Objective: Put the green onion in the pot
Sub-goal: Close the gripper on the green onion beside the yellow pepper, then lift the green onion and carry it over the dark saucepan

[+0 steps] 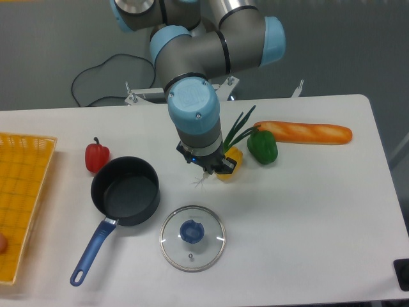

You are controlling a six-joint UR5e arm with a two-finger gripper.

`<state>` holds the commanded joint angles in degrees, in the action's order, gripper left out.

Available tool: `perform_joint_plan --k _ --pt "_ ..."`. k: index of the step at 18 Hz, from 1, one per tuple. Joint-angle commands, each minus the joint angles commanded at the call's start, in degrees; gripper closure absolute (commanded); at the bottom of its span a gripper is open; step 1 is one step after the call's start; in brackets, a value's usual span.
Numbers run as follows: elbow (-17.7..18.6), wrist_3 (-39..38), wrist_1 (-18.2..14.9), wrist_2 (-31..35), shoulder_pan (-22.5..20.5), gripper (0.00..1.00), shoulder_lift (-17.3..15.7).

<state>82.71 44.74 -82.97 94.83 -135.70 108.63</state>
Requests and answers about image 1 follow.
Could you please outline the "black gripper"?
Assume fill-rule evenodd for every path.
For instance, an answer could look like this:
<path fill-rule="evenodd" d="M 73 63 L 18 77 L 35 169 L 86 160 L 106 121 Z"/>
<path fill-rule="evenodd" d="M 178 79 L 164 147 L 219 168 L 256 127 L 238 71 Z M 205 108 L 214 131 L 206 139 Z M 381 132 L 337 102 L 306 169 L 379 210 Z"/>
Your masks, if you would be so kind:
<path fill-rule="evenodd" d="M 237 161 L 230 157 L 225 157 L 222 147 L 221 141 L 210 143 L 208 141 L 193 141 L 189 143 L 180 141 L 176 149 L 183 155 L 187 163 L 200 166 L 209 175 L 213 173 L 230 175 L 234 172 Z"/>

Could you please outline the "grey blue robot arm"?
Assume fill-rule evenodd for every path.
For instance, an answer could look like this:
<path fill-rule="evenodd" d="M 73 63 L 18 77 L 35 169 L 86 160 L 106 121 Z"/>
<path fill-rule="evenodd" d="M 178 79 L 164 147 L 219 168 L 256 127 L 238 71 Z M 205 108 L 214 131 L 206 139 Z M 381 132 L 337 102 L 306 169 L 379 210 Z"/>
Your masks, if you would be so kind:
<path fill-rule="evenodd" d="M 215 77 L 262 67 L 281 59 L 286 37 L 281 22 L 264 16 L 254 1 L 210 1 L 215 22 L 207 30 L 199 1 L 112 1 L 123 31 L 153 28 L 150 54 L 188 163 L 207 173 L 230 174 L 225 156 Z"/>

